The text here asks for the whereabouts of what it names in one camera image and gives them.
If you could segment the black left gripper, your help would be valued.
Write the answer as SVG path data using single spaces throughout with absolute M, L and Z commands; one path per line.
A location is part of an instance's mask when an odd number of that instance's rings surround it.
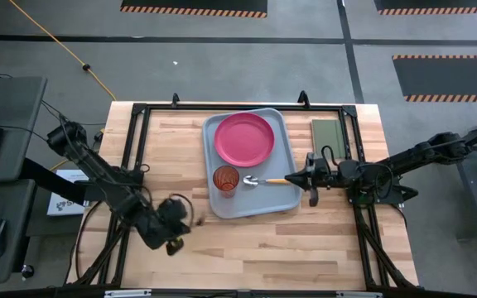
M 194 222 L 189 226 L 183 223 L 187 210 L 179 199 L 168 198 L 159 204 L 157 209 L 160 228 L 158 234 L 166 244 L 166 253 L 173 256 L 184 247 L 182 236 L 190 233 L 193 228 L 201 227 L 206 220 L 206 213 L 192 214 L 189 221 Z

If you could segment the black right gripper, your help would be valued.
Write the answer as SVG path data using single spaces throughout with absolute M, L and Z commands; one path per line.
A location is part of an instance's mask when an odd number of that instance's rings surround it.
M 342 180 L 337 171 L 329 168 L 325 158 L 317 158 L 316 154 L 309 152 L 306 155 L 306 169 L 285 175 L 286 181 L 299 187 L 308 187 L 311 193 L 309 205 L 316 207 L 319 202 L 319 188 L 342 188 Z

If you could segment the orange translucent cup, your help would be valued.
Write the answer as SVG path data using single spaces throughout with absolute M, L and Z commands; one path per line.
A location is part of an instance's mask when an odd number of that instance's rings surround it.
M 239 172 L 232 166 L 221 166 L 213 174 L 214 186 L 225 198 L 232 198 L 239 185 Z

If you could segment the metal spoon with wooden handle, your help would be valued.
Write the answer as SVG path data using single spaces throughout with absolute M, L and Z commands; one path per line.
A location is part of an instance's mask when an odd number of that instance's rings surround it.
M 290 182 L 285 179 L 259 179 L 252 175 L 246 175 L 243 178 L 243 183 L 250 186 L 258 185 L 290 185 Z

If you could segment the grey plastic tray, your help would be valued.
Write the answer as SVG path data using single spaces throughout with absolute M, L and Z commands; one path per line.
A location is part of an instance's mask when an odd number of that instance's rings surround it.
M 213 174 L 221 166 L 229 163 L 224 161 L 214 147 L 214 133 L 218 125 L 232 113 L 216 114 L 206 118 L 202 125 L 202 139 L 205 156 L 205 169 L 208 180 L 210 207 L 222 219 L 267 214 L 294 209 L 301 202 L 301 189 L 290 185 L 258 185 L 250 186 L 243 183 L 246 175 L 259 179 L 282 178 L 296 171 L 296 163 L 292 146 L 287 133 L 283 115 L 273 108 L 252 110 L 271 125 L 275 135 L 275 146 L 271 155 L 263 163 L 253 167 L 234 168 L 240 175 L 240 181 L 232 198 L 223 197 L 213 183 Z

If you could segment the pink round plate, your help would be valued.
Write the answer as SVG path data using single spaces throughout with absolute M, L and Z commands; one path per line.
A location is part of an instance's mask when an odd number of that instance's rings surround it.
M 267 120 L 255 113 L 235 113 L 224 119 L 214 133 L 214 147 L 232 166 L 260 165 L 272 153 L 275 135 Z

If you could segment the white printed box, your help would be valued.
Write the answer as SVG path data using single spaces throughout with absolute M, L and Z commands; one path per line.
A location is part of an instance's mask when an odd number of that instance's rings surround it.
M 56 174 L 69 182 L 87 181 L 89 179 L 81 170 L 57 170 Z M 76 204 L 58 194 L 52 193 L 46 214 L 48 216 L 78 215 L 83 214 L 84 209 L 88 206 L 89 201 L 87 200 L 83 204 Z

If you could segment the black hazard-striped floor mat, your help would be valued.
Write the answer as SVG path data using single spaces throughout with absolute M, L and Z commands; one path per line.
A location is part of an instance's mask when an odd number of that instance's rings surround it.
M 477 0 L 373 0 L 379 15 L 476 14 Z
M 266 18 L 267 0 L 122 0 L 121 12 Z
M 412 103 L 477 103 L 477 55 L 394 55 L 402 96 Z

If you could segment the grey desk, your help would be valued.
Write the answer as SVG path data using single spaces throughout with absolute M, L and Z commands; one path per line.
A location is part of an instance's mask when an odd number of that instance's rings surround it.
M 22 236 L 36 184 L 19 176 L 45 88 L 46 80 L 41 77 L 0 79 L 0 219 L 6 222 L 0 283 L 10 277 L 22 260 Z

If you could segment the silver metal bracket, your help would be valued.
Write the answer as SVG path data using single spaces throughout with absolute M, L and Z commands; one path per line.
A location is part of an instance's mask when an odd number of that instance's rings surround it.
M 369 291 L 337 291 L 336 298 L 383 298 L 379 292 Z
M 150 298 L 151 296 L 151 289 L 115 290 L 104 292 L 104 298 Z

